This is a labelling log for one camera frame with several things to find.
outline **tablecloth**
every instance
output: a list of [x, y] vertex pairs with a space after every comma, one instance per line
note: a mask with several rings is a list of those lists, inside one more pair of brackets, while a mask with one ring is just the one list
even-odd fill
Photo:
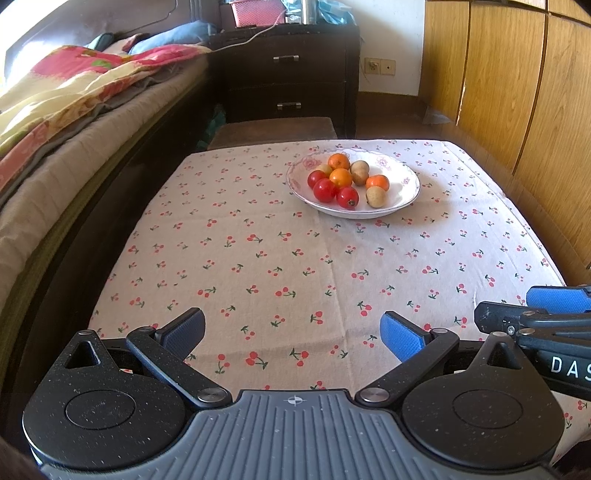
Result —
[[[291, 162], [340, 148], [405, 162], [419, 176], [419, 197], [385, 218], [356, 222], [290, 195]], [[548, 253], [453, 144], [257, 145], [183, 161], [129, 238], [90, 328], [121, 337], [197, 306], [207, 331], [186, 362], [234, 396], [243, 388], [354, 394], [399, 363], [379, 338], [384, 311], [478, 340], [480, 301], [524, 304], [531, 286], [546, 284], [563, 284]], [[587, 403], [557, 397], [565, 435], [556, 458], [591, 423]]]

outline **wall socket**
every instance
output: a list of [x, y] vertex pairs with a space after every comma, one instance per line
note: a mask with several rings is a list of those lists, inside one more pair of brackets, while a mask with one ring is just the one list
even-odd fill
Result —
[[396, 75], [396, 60], [382, 60], [379, 67], [380, 75]]
[[379, 75], [382, 61], [380, 59], [365, 59], [365, 73]]
[[366, 58], [364, 66], [368, 75], [396, 75], [395, 60]]

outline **drawer handle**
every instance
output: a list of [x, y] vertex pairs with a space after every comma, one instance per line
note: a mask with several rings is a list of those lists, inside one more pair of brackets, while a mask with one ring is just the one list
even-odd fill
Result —
[[281, 57], [273, 57], [275, 63], [281, 63], [282, 61], [300, 61], [299, 55], [282, 55]]
[[297, 110], [301, 110], [301, 102], [278, 103], [277, 110], [282, 111], [284, 108], [289, 106], [294, 106]]

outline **blue pillow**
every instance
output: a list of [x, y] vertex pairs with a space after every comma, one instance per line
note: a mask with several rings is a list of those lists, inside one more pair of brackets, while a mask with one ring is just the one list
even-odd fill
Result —
[[110, 47], [114, 41], [115, 41], [115, 36], [112, 33], [101, 33], [98, 37], [96, 37], [88, 45], [84, 45], [84, 46], [86, 48], [91, 49], [91, 50], [103, 51], [104, 49]]
[[138, 53], [143, 53], [151, 48], [161, 47], [163, 45], [175, 43], [191, 44], [207, 41], [216, 32], [214, 25], [197, 20], [196, 22], [179, 25], [172, 30], [159, 33], [147, 40], [136, 43], [129, 51], [129, 54], [137, 55]]

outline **bed frame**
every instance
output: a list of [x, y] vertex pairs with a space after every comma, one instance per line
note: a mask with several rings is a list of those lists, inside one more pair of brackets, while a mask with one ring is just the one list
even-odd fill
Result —
[[30, 455], [29, 398], [94, 305], [150, 200], [192, 152], [219, 98], [209, 79], [179, 100], [125, 155], [77, 217], [28, 306], [0, 394], [0, 436]]

